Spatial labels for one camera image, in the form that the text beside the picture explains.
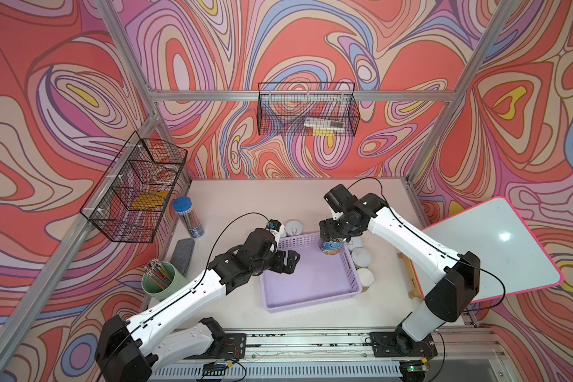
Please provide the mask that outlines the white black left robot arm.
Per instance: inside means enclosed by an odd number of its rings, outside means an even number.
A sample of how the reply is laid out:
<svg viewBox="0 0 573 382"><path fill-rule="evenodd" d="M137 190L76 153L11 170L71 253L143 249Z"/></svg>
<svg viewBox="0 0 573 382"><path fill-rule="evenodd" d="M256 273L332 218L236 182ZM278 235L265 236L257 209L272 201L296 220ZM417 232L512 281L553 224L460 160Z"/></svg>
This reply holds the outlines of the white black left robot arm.
<svg viewBox="0 0 573 382"><path fill-rule="evenodd" d="M184 334L176 329L211 302L222 299L265 271L291 275L301 256L279 249L274 221L255 229L243 244L215 256L200 275L154 307L128 319L108 319L100 332L95 362L104 381L146 381L170 362L205 353L220 326L203 319Z"/></svg>

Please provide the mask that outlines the lilac plastic basket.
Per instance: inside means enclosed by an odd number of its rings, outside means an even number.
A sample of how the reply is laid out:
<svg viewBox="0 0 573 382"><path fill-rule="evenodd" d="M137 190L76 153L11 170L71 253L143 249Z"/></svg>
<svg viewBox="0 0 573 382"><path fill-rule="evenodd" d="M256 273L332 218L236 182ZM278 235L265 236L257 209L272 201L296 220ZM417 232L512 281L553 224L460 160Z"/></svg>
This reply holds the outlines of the lilac plastic basket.
<svg viewBox="0 0 573 382"><path fill-rule="evenodd" d="M300 255L294 273L264 272L260 292L265 310L277 313L350 299L362 292L350 250L343 247L327 255L319 247L320 235L311 233L280 240L279 249Z"/></svg>

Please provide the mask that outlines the orange can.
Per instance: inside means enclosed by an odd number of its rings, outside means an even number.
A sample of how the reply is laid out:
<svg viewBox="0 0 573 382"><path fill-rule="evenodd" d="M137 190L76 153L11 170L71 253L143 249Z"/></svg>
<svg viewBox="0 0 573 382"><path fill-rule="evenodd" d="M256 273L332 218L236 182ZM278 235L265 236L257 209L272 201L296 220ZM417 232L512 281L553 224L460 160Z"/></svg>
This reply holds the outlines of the orange can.
<svg viewBox="0 0 573 382"><path fill-rule="evenodd" d="M351 257L356 269L369 268L373 262L371 252L365 248L353 249L353 251L351 251Z"/></svg>
<svg viewBox="0 0 573 382"><path fill-rule="evenodd" d="M361 292L365 293L375 282L374 274L367 268L358 268L357 275L361 282Z"/></svg>

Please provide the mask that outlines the blue labelled tin can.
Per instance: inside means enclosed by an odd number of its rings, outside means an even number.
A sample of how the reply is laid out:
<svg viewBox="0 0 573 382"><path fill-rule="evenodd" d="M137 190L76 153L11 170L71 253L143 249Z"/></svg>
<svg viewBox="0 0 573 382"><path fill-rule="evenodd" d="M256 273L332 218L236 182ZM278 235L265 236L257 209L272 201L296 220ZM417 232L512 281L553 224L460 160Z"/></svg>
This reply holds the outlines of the blue labelled tin can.
<svg viewBox="0 0 573 382"><path fill-rule="evenodd" d="M318 242L319 249L328 256L337 255L344 245L345 239L331 239L323 236L320 236Z"/></svg>

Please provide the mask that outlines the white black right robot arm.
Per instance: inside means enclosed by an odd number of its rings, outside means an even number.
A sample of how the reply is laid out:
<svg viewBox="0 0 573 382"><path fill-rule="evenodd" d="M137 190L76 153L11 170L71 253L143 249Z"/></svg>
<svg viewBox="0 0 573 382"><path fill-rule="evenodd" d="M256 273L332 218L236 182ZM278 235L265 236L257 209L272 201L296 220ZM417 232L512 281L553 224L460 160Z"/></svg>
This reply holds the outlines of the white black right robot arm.
<svg viewBox="0 0 573 382"><path fill-rule="evenodd" d="M332 212L319 222L325 242L346 242L364 232L387 241L416 264L435 284L423 302L393 332L390 345L402 355L447 322L456 322L480 289L481 261L447 248L398 214L385 198L366 194L359 198L339 184L324 195Z"/></svg>

